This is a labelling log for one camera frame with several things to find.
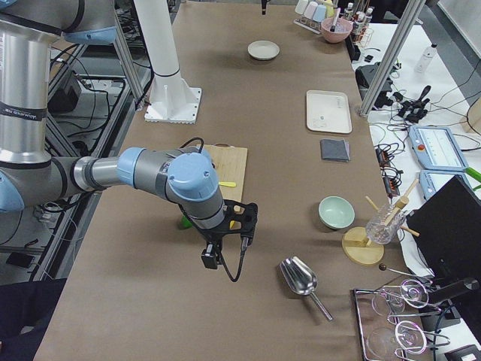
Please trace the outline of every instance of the gray cloth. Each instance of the gray cloth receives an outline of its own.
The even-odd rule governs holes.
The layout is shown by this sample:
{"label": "gray cloth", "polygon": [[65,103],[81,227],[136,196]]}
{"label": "gray cloth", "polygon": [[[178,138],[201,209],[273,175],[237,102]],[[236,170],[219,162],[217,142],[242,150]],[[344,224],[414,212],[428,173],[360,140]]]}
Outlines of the gray cloth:
{"label": "gray cloth", "polygon": [[335,162],[349,162],[349,143],[345,139],[321,139],[321,157]]}

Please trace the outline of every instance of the white table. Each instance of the white table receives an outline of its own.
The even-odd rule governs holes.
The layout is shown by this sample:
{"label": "white table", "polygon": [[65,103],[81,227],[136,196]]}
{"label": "white table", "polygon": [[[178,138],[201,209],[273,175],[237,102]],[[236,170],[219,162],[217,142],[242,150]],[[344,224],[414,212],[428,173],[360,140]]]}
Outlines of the white table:
{"label": "white table", "polygon": [[[372,34],[371,41],[365,49],[362,49],[362,55],[359,61],[354,62],[352,66],[357,68],[361,65],[367,65],[364,61],[366,55],[372,55],[374,58],[369,64],[374,64],[375,62],[381,61],[386,48],[389,45],[389,41],[394,34],[396,25],[388,24],[371,24],[371,29],[374,33]],[[399,53],[398,61],[401,63],[401,70],[398,71],[399,77],[394,79],[393,90],[400,91],[404,96],[411,99],[417,99],[421,91],[425,86],[431,85],[431,91],[427,95],[431,102],[438,102],[442,98],[443,94],[449,92],[451,89],[456,88],[457,85],[452,79],[449,71],[444,65],[442,59],[439,56],[435,56],[425,71],[425,73],[418,73],[414,71],[414,66],[422,55],[422,52],[426,47],[431,44],[428,36],[425,34],[421,26],[416,25],[411,30],[404,46]],[[451,105],[464,99],[461,91],[455,89],[445,96],[437,105],[439,107],[448,108]],[[459,114],[466,114],[469,108],[469,104],[466,101],[460,102],[459,104],[450,108],[452,111]],[[466,133],[462,125],[459,122],[465,120],[461,115],[457,115],[453,112],[447,110],[436,110],[435,106],[431,107],[430,111],[425,118],[420,122],[420,126],[435,125],[435,126],[447,126],[454,134],[467,135],[478,141],[481,141],[481,137],[476,133]],[[391,112],[390,107],[384,107],[381,111],[371,111],[369,113],[368,122],[371,125],[371,136],[374,145],[379,143],[400,143],[393,132],[386,129],[386,124],[389,122],[392,115],[397,112]],[[407,132],[398,132],[398,136],[404,139],[407,136]],[[476,146],[471,140],[456,136],[456,141],[458,142],[461,149],[473,148]],[[403,194],[408,186],[418,177],[419,171],[422,170],[421,165],[418,163],[416,155],[411,149],[411,143],[409,139],[405,141],[406,150],[395,156],[393,163],[396,168],[402,169],[404,173],[402,174],[402,185],[400,186],[400,193]],[[481,150],[476,150],[473,152],[464,153],[470,167],[477,170],[481,169],[481,156],[479,153]],[[468,177],[472,186],[476,186],[477,182],[472,178]],[[476,195],[481,198],[481,190],[476,192]],[[425,202],[422,190],[420,186],[417,186],[414,191],[410,194],[410,203],[405,208],[408,212],[413,209],[420,208]],[[413,237],[406,234],[404,240],[401,242],[403,248],[404,258],[407,266],[412,269],[418,275],[426,275],[428,270],[424,268],[421,261],[419,260],[419,255],[416,249],[416,244],[414,243]],[[438,353],[442,355],[448,350],[454,350],[456,348],[462,347],[466,344],[475,344],[478,349],[481,346],[474,338],[465,322],[461,320],[461,323],[455,326],[446,327],[442,331],[443,335],[447,335],[451,338],[451,344],[449,346],[440,347]],[[438,359],[446,359],[444,356],[439,356]]]}

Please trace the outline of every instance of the metal scoop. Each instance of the metal scoop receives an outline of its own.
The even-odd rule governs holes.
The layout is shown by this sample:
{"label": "metal scoop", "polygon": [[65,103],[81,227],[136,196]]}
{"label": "metal scoop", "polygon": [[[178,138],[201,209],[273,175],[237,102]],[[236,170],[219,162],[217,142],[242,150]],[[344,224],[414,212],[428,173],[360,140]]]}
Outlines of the metal scoop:
{"label": "metal scoop", "polygon": [[317,287],[317,277],[313,270],[296,256],[286,258],[279,264],[279,267],[292,292],[310,296],[325,318],[332,321],[331,314],[314,293]]}

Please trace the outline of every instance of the black monitor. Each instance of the black monitor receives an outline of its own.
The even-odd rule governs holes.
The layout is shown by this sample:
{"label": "black monitor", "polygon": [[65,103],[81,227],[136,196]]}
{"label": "black monitor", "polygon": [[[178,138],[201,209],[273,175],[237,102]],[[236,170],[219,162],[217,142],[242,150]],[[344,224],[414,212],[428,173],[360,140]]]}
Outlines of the black monitor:
{"label": "black monitor", "polygon": [[[458,176],[407,219],[419,232],[415,241],[436,284],[447,286],[464,278],[481,282],[481,201]],[[481,342],[481,292],[452,299],[478,342]]]}

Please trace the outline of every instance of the white tray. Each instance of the white tray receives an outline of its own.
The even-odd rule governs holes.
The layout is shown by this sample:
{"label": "white tray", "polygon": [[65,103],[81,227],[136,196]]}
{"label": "white tray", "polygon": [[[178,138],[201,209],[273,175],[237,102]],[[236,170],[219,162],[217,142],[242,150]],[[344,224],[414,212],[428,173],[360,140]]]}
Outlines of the white tray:
{"label": "white tray", "polygon": [[308,129],[314,132],[351,133],[351,116],[346,94],[309,90],[306,103]]}

